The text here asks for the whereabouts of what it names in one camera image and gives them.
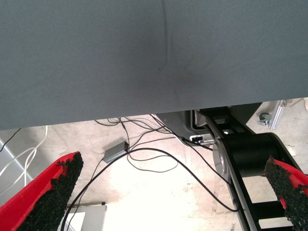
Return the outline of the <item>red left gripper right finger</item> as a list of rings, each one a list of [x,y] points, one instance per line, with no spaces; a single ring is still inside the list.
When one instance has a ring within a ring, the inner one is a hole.
[[[264,169],[265,177],[284,208],[284,215],[293,230],[308,229],[308,176],[297,168],[270,157]]]

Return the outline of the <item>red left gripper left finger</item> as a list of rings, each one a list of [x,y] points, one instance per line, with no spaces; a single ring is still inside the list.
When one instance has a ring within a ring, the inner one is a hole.
[[[56,231],[82,168],[80,152],[54,161],[0,207],[0,229]]]

